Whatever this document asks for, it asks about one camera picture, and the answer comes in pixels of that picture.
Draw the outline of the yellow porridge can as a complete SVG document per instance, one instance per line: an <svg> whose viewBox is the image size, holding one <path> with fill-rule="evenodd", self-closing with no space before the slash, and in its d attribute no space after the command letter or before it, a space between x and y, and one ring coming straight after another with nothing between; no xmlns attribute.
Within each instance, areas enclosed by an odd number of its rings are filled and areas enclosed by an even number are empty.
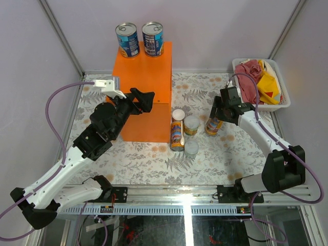
<svg viewBox="0 0 328 246"><path fill-rule="evenodd" d="M218 118L209 118L206 125L205 125L205 131L209 135L216 135L218 130L221 128L223 124L223 121L219 120Z"/></svg>

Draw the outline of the orange wooden box shelf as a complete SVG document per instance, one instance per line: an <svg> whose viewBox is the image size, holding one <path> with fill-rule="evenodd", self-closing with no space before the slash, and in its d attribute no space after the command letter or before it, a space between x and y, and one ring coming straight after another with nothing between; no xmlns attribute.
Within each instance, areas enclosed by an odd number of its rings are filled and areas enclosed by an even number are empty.
<svg viewBox="0 0 328 246"><path fill-rule="evenodd" d="M172 100L172 42L164 42L164 53L150 57L143 42L140 54L125 58L117 53L113 76L120 79L120 90L129 93L131 88L141 92L154 92L150 113L131 115L120 135L124 141L169 142Z"/></svg>

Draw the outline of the blue tin can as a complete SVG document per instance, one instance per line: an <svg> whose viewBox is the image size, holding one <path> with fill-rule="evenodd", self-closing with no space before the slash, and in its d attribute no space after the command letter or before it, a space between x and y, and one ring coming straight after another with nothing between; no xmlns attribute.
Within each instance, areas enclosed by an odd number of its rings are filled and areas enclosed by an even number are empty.
<svg viewBox="0 0 328 246"><path fill-rule="evenodd" d="M148 22L142 26L145 53L151 57L163 54L163 26L158 22Z"/></svg>
<svg viewBox="0 0 328 246"><path fill-rule="evenodd" d="M133 23L122 23L115 28L119 51L125 58L136 57L140 53L137 27Z"/></svg>

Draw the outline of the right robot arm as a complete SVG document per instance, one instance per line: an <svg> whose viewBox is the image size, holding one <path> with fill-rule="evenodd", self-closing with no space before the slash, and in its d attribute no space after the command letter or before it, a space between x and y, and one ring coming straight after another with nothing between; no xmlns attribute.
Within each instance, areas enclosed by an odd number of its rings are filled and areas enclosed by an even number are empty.
<svg viewBox="0 0 328 246"><path fill-rule="evenodd" d="M301 163L305 161L304 149L290 145L262 122L255 107L241 101L236 87L220 90L220 95L214 98L210 117L246 131L266 158L260 174L236 181L233 194L237 201L247 201L254 192L277 193L305 183L305 167Z"/></svg>

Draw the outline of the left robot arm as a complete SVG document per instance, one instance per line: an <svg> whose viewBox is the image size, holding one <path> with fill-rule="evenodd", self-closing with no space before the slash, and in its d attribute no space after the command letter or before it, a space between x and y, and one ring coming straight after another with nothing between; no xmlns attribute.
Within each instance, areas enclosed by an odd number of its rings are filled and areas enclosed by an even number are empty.
<svg viewBox="0 0 328 246"><path fill-rule="evenodd" d="M74 140L66 155L34 184L15 188L10 193L35 230L46 227L58 213L82 202L112 200L112 185L102 175L66 191L63 187L112 147L112 141L119 136L130 115L151 112L154 96L154 92L131 88L130 93L97 105L90 115L91 123Z"/></svg>

